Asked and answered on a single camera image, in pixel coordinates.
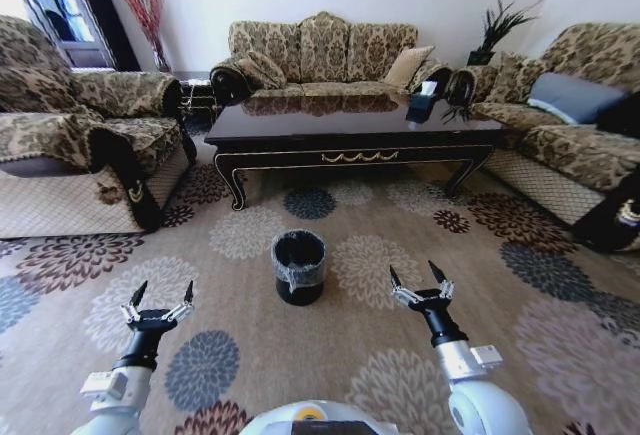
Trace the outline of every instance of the coffee table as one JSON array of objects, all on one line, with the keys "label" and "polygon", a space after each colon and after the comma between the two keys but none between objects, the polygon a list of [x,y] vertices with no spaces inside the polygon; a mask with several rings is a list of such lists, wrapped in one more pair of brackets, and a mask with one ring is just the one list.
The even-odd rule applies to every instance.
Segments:
[{"label": "coffee table", "polygon": [[225,108],[205,142],[217,147],[215,167],[232,208],[242,210],[240,170],[463,162],[446,186],[453,196],[506,131],[497,121],[456,114],[445,100],[418,111],[387,95],[254,97]]}]

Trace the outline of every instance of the red decorative branches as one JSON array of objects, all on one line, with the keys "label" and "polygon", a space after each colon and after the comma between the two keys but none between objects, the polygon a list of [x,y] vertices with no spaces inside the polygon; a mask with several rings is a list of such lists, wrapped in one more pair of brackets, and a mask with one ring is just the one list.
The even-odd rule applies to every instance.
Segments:
[{"label": "red decorative branches", "polygon": [[164,0],[125,0],[138,19],[147,40],[156,46],[160,43],[160,16]]}]

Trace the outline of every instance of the glossy tabletop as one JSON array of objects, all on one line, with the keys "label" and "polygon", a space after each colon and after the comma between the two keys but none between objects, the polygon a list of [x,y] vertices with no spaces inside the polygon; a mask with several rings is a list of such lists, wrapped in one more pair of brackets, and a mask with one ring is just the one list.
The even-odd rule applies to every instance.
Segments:
[{"label": "glossy tabletop", "polygon": [[409,108],[408,99],[388,96],[264,97],[227,107],[207,143],[279,137],[501,131],[493,120],[456,114],[445,100],[429,111]]}]

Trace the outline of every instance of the black trash bin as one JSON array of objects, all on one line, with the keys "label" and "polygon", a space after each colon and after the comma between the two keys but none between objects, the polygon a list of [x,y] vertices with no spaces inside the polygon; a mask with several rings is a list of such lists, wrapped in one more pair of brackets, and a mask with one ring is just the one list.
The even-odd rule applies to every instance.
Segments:
[{"label": "black trash bin", "polygon": [[315,302],[324,289],[326,253],[324,241],[307,230],[291,230],[275,237],[271,260],[280,298],[297,306]]}]

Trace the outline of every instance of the floral patterned rug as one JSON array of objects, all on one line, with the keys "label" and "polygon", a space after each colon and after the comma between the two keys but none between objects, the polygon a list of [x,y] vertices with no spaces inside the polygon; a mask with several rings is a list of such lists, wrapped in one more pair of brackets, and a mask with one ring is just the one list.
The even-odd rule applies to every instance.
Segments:
[{"label": "floral patterned rug", "polygon": [[[414,434],[450,434],[445,384],[419,315],[389,295],[388,267],[456,282],[451,313],[506,362],[493,380],[535,433],[640,433],[640,258],[573,243],[552,219],[484,174],[455,200],[450,170],[273,171],[245,175],[231,210],[213,151],[153,234],[0,241],[0,434],[70,433],[78,395],[128,340],[118,306],[144,280],[144,307],[195,281],[195,313],[166,335],[142,416],[149,434],[234,434],[305,399],[352,403]],[[325,292],[293,307],[275,291],[274,235],[306,228],[328,246]]]}]

